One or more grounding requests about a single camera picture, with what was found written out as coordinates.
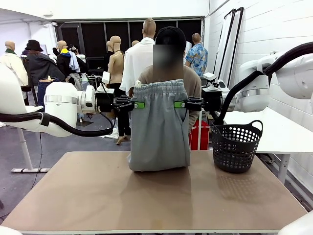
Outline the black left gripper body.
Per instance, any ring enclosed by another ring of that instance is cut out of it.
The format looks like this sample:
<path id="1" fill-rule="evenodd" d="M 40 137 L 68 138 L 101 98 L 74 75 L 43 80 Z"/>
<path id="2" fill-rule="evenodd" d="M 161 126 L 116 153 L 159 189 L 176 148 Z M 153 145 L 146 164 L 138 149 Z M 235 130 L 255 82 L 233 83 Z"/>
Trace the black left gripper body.
<path id="1" fill-rule="evenodd" d="M 96 93 L 96 107 L 98 112 L 109 113 L 113 109 L 114 94 L 112 93 Z"/>

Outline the grey training pants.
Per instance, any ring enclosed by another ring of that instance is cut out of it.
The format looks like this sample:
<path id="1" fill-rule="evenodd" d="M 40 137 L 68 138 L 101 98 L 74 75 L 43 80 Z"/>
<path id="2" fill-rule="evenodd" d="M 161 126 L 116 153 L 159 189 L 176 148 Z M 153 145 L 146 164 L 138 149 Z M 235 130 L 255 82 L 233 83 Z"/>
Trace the grey training pants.
<path id="1" fill-rule="evenodd" d="M 182 80 L 142 84 L 132 101 L 143 105 L 131 112 L 132 171 L 160 171 L 190 165 L 188 95 Z"/>

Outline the person in beige sweater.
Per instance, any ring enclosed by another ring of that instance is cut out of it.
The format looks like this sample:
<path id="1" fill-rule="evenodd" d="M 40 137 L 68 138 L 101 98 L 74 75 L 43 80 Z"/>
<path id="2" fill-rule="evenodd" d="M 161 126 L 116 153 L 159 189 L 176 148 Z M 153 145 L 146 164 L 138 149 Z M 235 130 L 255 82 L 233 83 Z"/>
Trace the person in beige sweater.
<path id="1" fill-rule="evenodd" d="M 164 69 L 160 67 L 148 66 L 140 75 L 139 81 L 142 84 L 150 84 L 157 82 L 165 82 L 170 80 L 182 79 L 184 82 L 184 88 L 188 96 L 201 97 L 201 79 L 194 72 L 193 69 L 182 63 L 182 58 L 185 53 L 185 47 L 176 46 L 178 53 L 178 59 L 176 64 L 171 69 L 168 65 Z"/>

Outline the crumpled white cloth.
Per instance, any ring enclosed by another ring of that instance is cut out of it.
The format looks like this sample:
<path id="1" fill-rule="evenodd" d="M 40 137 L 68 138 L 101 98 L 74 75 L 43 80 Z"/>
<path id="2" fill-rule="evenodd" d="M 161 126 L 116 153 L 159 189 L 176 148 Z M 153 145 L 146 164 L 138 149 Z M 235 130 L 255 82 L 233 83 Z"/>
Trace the crumpled white cloth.
<path id="1" fill-rule="evenodd" d="M 115 127 L 115 128 L 113 128 L 111 134 L 103 135 L 103 136 L 101 136 L 101 137 L 102 137 L 102 138 L 110 138 L 110 139 L 118 139 L 118 138 L 119 138 L 118 129 Z"/>

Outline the tall mannequin white cloth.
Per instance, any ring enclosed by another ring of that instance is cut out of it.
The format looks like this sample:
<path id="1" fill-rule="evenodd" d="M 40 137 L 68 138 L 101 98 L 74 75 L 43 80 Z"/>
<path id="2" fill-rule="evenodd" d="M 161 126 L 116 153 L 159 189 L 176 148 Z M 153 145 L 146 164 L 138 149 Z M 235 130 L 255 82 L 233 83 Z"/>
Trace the tall mannequin white cloth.
<path id="1" fill-rule="evenodd" d="M 124 69 L 120 90 L 127 96 L 133 95 L 135 82 L 141 73 L 153 63 L 154 36 L 156 23 L 152 18 L 147 18 L 143 23 L 143 39 L 125 52 Z"/>

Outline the man in blue floral shirt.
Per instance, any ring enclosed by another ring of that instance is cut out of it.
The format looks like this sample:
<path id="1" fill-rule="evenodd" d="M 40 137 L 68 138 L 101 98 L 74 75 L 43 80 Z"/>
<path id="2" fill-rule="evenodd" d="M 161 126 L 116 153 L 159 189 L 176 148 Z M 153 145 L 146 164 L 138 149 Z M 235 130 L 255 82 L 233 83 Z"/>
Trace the man in blue floral shirt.
<path id="1" fill-rule="evenodd" d="M 189 49 L 185 56 L 185 65 L 191 67 L 199 77 L 202 77 L 207 68 L 208 51 L 201 43 L 200 34 L 194 33 L 192 41 L 194 46 Z"/>

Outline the black-framed white panel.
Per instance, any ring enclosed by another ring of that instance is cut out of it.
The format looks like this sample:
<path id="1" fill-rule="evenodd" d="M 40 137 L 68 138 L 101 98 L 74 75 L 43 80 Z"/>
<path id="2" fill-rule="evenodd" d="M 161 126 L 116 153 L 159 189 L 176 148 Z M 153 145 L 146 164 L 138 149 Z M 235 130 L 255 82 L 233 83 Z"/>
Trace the black-framed white panel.
<path id="1" fill-rule="evenodd" d="M 236 52 L 237 52 L 237 47 L 238 47 L 239 38 L 240 38 L 240 30 L 241 30 L 243 14 L 244 14 L 244 7 L 240 7 L 236 9 L 234 13 L 236 34 L 234 38 L 234 47 L 232 50 L 232 59 L 231 59 L 230 68 L 229 68 L 228 85 L 232 81 L 232 77 L 234 74 L 234 65 L 235 65 Z"/>
<path id="2" fill-rule="evenodd" d="M 216 75 L 217 79 L 220 78 L 220 75 L 222 72 L 224 57 L 225 57 L 230 33 L 232 30 L 235 11 L 236 11 L 235 9 L 232 9 L 228 14 L 225 15 L 223 19 L 223 24 L 221 28 L 218 48 L 216 52 L 215 64 L 214 64 L 214 69 L 213 69 L 213 72 Z"/>

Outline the mannequin black jacket yellow collar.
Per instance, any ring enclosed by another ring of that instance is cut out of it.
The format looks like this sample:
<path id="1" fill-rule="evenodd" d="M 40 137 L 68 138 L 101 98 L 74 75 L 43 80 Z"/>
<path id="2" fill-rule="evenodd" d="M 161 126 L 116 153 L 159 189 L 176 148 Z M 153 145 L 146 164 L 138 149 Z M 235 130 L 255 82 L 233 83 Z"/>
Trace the mannequin black jacket yellow collar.
<path id="1" fill-rule="evenodd" d="M 58 69 L 63 73 L 65 78 L 69 77 L 70 74 L 86 73 L 88 66 L 86 63 L 77 57 L 77 55 L 68 49 L 66 41 L 60 40 L 57 42 L 57 47 L 53 49 L 54 55 L 57 56 L 56 64 Z"/>

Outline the black perforated plastic basket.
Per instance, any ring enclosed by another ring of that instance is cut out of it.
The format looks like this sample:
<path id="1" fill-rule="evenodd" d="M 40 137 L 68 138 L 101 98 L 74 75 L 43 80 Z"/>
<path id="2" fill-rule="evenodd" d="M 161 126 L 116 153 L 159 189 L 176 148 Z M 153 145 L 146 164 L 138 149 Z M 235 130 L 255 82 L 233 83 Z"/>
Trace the black perforated plastic basket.
<path id="1" fill-rule="evenodd" d="M 211 125 L 213 161 L 219 169 L 229 173 L 245 173 L 251 166 L 263 134 L 253 126 L 263 123 Z"/>

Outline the black cap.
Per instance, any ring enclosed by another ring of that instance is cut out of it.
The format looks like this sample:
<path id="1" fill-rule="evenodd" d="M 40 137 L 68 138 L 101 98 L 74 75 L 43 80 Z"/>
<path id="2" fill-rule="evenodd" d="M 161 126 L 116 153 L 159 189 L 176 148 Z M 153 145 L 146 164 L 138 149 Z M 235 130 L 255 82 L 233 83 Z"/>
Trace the black cap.
<path id="1" fill-rule="evenodd" d="M 185 47 L 186 37 L 183 31 L 175 26 L 167 26 L 158 31 L 156 45 L 176 45 Z"/>

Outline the white side table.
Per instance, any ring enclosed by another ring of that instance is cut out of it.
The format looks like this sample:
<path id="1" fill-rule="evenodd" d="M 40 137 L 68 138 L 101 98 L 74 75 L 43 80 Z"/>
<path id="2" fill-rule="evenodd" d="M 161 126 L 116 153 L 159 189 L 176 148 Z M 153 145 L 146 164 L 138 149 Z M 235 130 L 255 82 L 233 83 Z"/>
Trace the white side table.
<path id="1" fill-rule="evenodd" d="M 282 155 L 277 178 L 284 183 L 291 154 L 313 154 L 313 132 L 268 107 L 260 112 L 228 112 L 224 118 L 226 124 L 247 124 L 254 120 L 260 120 L 264 126 L 256 152 Z"/>

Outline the person in black hat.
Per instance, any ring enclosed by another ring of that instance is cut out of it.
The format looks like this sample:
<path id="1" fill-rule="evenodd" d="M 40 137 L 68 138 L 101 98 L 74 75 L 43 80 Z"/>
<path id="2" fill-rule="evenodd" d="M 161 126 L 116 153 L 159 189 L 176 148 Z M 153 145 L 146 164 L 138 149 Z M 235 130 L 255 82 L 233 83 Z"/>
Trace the person in black hat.
<path id="1" fill-rule="evenodd" d="M 57 78 L 59 81 L 65 80 L 65 76 L 58 69 L 57 64 L 43 54 L 43 49 L 38 41 L 29 40 L 25 50 L 28 51 L 27 69 L 33 85 L 37 86 L 40 80 L 46 79 L 48 76 Z"/>

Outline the white T-shaped desk leg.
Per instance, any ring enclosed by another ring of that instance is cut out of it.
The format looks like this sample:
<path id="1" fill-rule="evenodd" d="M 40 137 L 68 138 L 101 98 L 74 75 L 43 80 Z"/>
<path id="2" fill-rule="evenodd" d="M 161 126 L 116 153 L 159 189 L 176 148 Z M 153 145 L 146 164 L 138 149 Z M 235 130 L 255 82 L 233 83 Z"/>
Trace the white T-shaped desk leg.
<path id="1" fill-rule="evenodd" d="M 41 168 L 40 166 L 37 168 L 33 167 L 23 131 L 21 128 L 17 128 L 17 131 L 19 134 L 20 144 L 22 148 L 23 157 L 26 163 L 26 167 L 25 168 L 13 168 L 11 169 L 11 172 L 12 173 L 47 173 L 49 172 L 50 168 Z"/>

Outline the mannequin in cream jacket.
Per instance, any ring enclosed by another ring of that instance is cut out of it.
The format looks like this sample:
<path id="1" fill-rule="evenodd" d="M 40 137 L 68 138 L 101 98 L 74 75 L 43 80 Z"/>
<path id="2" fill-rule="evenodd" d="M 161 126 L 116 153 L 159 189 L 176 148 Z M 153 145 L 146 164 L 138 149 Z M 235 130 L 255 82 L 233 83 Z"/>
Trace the mannequin in cream jacket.
<path id="1" fill-rule="evenodd" d="M 28 75 L 22 59 L 15 53 L 15 43 L 5 42 L 6 50 L 0 56 L 0 62 L 6 65 L 16 75 L 21 86 L 28 86 Z"/>

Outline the red bag white frame cart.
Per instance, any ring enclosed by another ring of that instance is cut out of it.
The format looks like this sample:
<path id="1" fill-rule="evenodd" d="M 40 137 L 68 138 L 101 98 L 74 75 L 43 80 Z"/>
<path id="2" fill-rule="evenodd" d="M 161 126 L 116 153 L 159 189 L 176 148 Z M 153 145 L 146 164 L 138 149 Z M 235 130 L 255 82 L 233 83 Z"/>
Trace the red bag white frame cart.
<path id="1" fill-rule="evenodd" d="M 189 134 L 190 149 L 194 150 L 208 150 L 209 149 L 209 132 L 210 126 L 202 121 L 201 127 L 199 120 L 196 120 Z"/>

